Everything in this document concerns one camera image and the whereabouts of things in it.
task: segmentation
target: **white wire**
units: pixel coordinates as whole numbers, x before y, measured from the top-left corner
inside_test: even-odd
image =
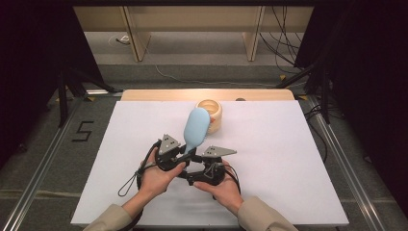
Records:
[[[123,44],[123,43],[121,43],[121,42],[117,42],[117,43],[120,43],[120,45],[113,45],[112,44],[112,39],[113,38],[115,38],[115,39],[117,39],[116,37],[117,36],[123,36],[122,34],[114,34],[114,35],[112,35],[109,39],[108,39],[108,44],[111,46],[111,47],[114,47],[114,48],[127,48],[127,47],[129,47],[129,44]]]
[[[145,46],[143,41],[139,38],[138,33],[136,33],[136,37],[140,41],[142,47],[146,50],[146,53],[151,55],[150,52],[149,52],[149,49],[147,49],[147,46]],[[237,85],[237,86],[263,86],[263,87],[272,87],[272,88],[275,88],[277,86],[277,85],[258,84],[258,83],[246,83],[246,84],[244,84],[244,83],[223,82],[223,81],[222,82],[203,82],[203,81],[198,81],[198,80],[181,80],[181,79],[176,78],[176,77],[174,77],[172,75],[163,74],[162,71],[160,71],[159,67],[156,64],[154,64],[154,65],[156,67],[157,72],[160,75],[162,75],[163,77],[170,78],[172,80],[178,81],[180,83],[196,83],[196,84],[203,84],[203,85],[230,84],[230,85]],[[288,87],[296,87],[296,86],[300,86],[300,85],[305,84],[305,83],[300,83],[300,84],[297,84],[297,85],[290,85]]]

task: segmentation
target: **forearm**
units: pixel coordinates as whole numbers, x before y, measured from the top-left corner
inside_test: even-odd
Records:
[[[122,208],[131,218],[135,218],[155,195],[152,192],[139,191],[130,200],[122,205]]]
[[[119,205],[112,204],[84,231],[118,230],[132,221],[129,214]]]
[[[276,210],[258,197],[247,199],[238,211],[238,222],[251,231],[294,231],[297,230]]]
[[[235,215],[235,217],[238,216],[238,211],[241,207],[243,203],[243,199],[241,197],[232,200],[230,203],[225,205],[225,208],[227,208],[227,210],[229,210],[229,212],[231,212],[233,215]]]

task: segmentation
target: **metal rail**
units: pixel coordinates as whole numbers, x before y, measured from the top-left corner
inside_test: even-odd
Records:
[[[314,96],[310,97],[310,104],[313,107],[318,105],[318,101]],[[364,190],[363,185],[358,179],[350,161],[347,159],[339,141],[336,138],[330,124],[325,123],[321,115],[317,115],[318,122],[323,134],[330,145],[333,154],[339,164],[340,169],[343,172],[344,178],[347,181],[348,186],[351,189],[358,205],[360,206],[361,212],[363,213],[366,222],[372,231],[383,231],[386,230],[379,215],[376,211],[370,197]]]
[[[71,106],[71,112],[68,115],[67,120],[64,125],[58,128],[56,135],[54,136],[51,144],[48,146],[47,151],[44,154],[41,162],[38,165],[36,172],[30,180],[30,183],[24,190],[23,194],[19,198],[18,202],[15,204],[6,225],[3,227],[3,231],[15,231],[18,230],[21,222],[24,220],[30,206],[36,196],[39,186],[41,185],[45,175],[50,168],[56,153],[58,152],[61,143],[64,140],[66,131],[68,130],[69,124],[78,107],[81,105],[82,98],[76,98]]]

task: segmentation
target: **person's left hand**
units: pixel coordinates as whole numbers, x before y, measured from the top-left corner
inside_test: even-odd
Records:
[[[154,157],[157,150],[157,147],[153,149],[147,159],[147,163],[155,162]],[[170,182],[182,172],[185,166],[186,163],[183,162],[170,171],[163,171],[157,166],[148,168],[141,178],[140,192],[150,194],[152,197],[164,193]]]

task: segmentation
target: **black cable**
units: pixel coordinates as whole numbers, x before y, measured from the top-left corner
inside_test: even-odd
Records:
[[[276,40],[276,41],[279,41],[278,40],[278,38],[276,38],[271,32],[269,32],[269,35],[274,39],[274,40]],[[281,43],[282,44],[284,44],[284,45],[288,45],[288,46],[290,46],[290,47],[293,47],[293,48],[296,48],[296,49],[299,49],[299,47],[298,46],[295,46],[295,45],[291,45],[291,44],[287,44],[287,43],[285,43],[285,42],[283,42],[283,41],[281,41]]]
[[[276,64],[276,66],[279,68],[279,70],[281,70],[282,72],[290,73],[290,74],[297,74],[297,72],[292,72],[292,71],[284,70],[284,69],[282,69],[282,68],[279,66],[279,64],[278,64],[278,62],[277,62],[277,57],[276,57],[276,56],[279,56],[281,59],[283,59],[284,61],[288,62],[288,63],[291,64],[291,65],[294,65],[294,63],[293,63],[292,61],[288,60],[286,57],[284,57],[284,56],[283,56],[281,53],[279,53],[275,48],[273,48],[273,47],[265,40],[265,38],[262,36],[261,33],[260,33],[259,35],[260,35],[261,39],[264,41],[264,44],[267,46],[267,48],[275,54],[275,64]]]
[[[145,167],[145,166],[146,166],[146,163],[147,163],[147,160],[149,159],[150,153],[153,151],[153,149],[154,149],[155,147],[160,146],[160,143],[161,143],[161,141],[157,141],[157,142],[153,143],[153,145],[150,147],[149,151],[147,152],[146,157],[144,157],[144,160],[143,160],[143,162],[141,163],[139,169],[138,169],[137,171],[135,171],[135,173],[132,175],[132,177],[120,188],[120,190],[117,192],[117,195],[119,195],[120,197],[125,196],[125,195],[129,192],[130,188],[132,187],[133,183],[135,182],[135,178],[137,178],[137,177],[138,177],[138,189],[140,188],[141,176],[144,174],[144,172],[145,172],[148,168],[155,166],[155,165],[152,165],[152,166],[149,166],[149,167]],[[130,183],[130,185],[129,185],[129,188],[126,190],[126,193],[125,193],[125,194],[121,194],[120,192],[123,190],[123,188],[125,188],[125,186],[126,186],[127,184],[129,184],[129,182],[131,182],[131,183]]]
[[[324,141],[324,138],[321,136],[321,134],[318,132],[318,130],[315,128],[315,126],[312,125],[312,123],[310,122],[310,119],[313,116],[316,116],[318,114],[321,113],[321,105],[317,105],[315,107],[313,107],[309,113],[304,114],[305,116],[307,116],[306,118],[306,122],[308,123],[308,125],[312,128],[312,130],[316,133],[316,135],[321,139],[321,141],[323,142],[324,145],[324,156],[323,156],[323,162],[326,163],[327,160],[327,155],[328,155],[328,148],[327,148],[327,144]]]
[[[264,36],[260,33],[259,34],[261,36],[261,39],[264,41],[265,45],[267,46],[267,48],[269,50],[271,50],[275,55],[279,56],[281,59],[285,60],[286,62],[288,62],[289,64],[294,65],[294,63],[290,60],[288,60],[285,56],[283,56],[281,53],[279,53],[275,48],[273,48],[264,38]]]
[[[299,41],[302,42],[302,39],[300,38],[300,36],[299,36],[297,33],[294,33],[294,34],[297,36],[297,38],[299,39]]]
[[[229,170],[226,169],[226,170],[225,170],[225,173],[227,173],[229,176],[231,176],[231,178],[234,180],[235,184],[237,184],[238,191],[239,191],[240,194],[241,194],[240,179],[238,178],[237,172],[236,172],[236,171],[234,170],[234,168],[231,167],[231,166],[225,165],[225,167],[230,167],[230,168],[234,171],[234,174],[232,174]]]
[[[283,11],[283,25],[280,23],[280,20],[279,20],[279,18],[278,18],[278,15],[276,14],[276,11],[275,11],[275,9],[273,8],[273,6],[272,6],[272,11],[273,11],[273,14],[275,15],[276,21],[278,22],[279,28],[281,29],[281,36],[280,36],[280,38],[279,38],[278,46],[279,46],[280,40],[281,40],[281,38],[282,38],[282,34],[285,36],[286,43],[291,44],[291,42],[290,42],[289,39],[288,39],[288,36],[286,35],[286,27],[285,27],[285,26],[286,26],[286,14],[287,14],[288,8],[287,8],[286,6],[283,6],[283,7],[282,7],[282,11]],[[289,46],[288,46],[288,51],[289,51],[289,54],[291,55],[293,61],[295,62],[295,58],[293,57],[292,52],[291,52],[291,49],[289,48]]]

